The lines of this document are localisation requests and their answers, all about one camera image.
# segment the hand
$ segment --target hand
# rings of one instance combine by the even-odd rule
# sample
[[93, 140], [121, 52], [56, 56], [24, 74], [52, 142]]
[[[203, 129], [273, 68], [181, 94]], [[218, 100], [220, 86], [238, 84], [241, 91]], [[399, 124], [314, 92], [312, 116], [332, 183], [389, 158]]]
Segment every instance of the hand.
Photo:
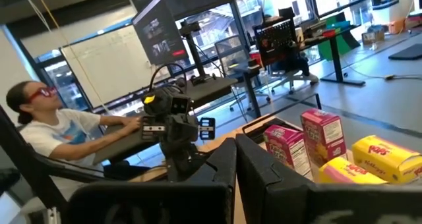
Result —
[[140, 128], [140, 117], [131, 118], [130, 121], [125, 125], [125, 132], [127, 135], [131, 134], [132, 132], [138, 130]]

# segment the floor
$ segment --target floor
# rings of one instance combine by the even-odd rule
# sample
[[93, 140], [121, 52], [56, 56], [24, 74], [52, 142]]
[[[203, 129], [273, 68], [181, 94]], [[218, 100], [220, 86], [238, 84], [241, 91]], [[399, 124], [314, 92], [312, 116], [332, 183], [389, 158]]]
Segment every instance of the floor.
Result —
[[[422, 152], [419, 139], [422, 138], [422, 116], [419, 116], [419, 105], [422, 104], [422, 82], [420, 80], [393, 80], [386, 82], [370, 76], [386, 76], [389, 74], [422, 74], [421, 61], [391, 61], [388, 56], [422, 41], [421, 35], [401, 34], [387, 38], [385, 42], [361, 46], [342, 57], [342, 66], [348, 78], [365, 80], [362, 88], [320, 82], [309, 86], [308, 83], [295, 82], [296, 92], [286, 95], [288, 89], [279, 87], [272, 94], [273, 103], [268, 105], [265, 98], [259, 98], [261, 113], [271, 113], [283, 106], [297, 101], [312, 93], [318, 93], [325, 111], [335, 113], [342, 118], [344, 136], [347, 146], [351, 146], [359, 139], [376, 134], [402, 146]], [[334, 72], [332, 62], [321, 61], [311, 66], [311, 72], [323, 77]], [[239, 106], [234, 111], [229, 110], [229, 104], [209, 111], [203, 117], [214, 117], [217, 120], [216, 136], [225, 134], [243, 124]], [[278, 114], [279, 117], [300, 125], [300, 114], [314, 107], [314, 99], [296, 105]], [[153, 146], [129, 158], [132, 164], [155, 166], [164, 160], [159, 146]]]

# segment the cereal box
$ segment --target cereal box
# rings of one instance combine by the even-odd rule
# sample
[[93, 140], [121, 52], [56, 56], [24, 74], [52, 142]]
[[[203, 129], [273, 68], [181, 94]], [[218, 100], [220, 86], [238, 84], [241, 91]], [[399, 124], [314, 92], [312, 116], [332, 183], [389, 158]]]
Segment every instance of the cereal box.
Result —
[[318, 172], [321, 183], [346, 184], [386, 184], [387, 182], [350, 163], [342, 157], [336, 157], [323, 165]]
[[422, 175], [422, 155], [375, 135], [352, 146], [355, 164], [392, 184], [412, 182]]
[[301, 175], [310, 171], [303, 133], [272, 125], [264, 132], [266, 149], [275, 158]]
[[309, 159], [321, 167], [331, 159], [347, 159], [342, 123], [339, 116], [309, 109], [301, 116]]

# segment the pink cereal box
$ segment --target pink cereal box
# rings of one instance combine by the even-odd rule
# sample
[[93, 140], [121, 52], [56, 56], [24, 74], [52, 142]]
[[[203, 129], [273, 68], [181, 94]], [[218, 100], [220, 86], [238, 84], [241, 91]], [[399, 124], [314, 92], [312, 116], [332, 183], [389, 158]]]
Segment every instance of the pink cereal box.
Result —
[[275, 158], [301, 175], [310, 171], [303, 133], [278, 125], [264, 132], [266, 149]]
[[347, 159], [342, 123], [339, 116], [309, 109], [301, 116], [309, 159], [321, 167], [331, 159]]

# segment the whiteboard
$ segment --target whiteboard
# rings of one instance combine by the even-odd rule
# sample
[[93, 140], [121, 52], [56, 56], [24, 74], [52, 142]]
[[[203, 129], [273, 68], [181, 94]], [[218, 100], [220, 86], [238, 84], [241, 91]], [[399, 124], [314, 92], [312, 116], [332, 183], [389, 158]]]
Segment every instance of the whiteboard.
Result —
[[[155, 71], [133, 26], [64, 47], [62, 52], [94, 107], [148, 86]], [[168, 77], [163, 68], [155, 81]]]

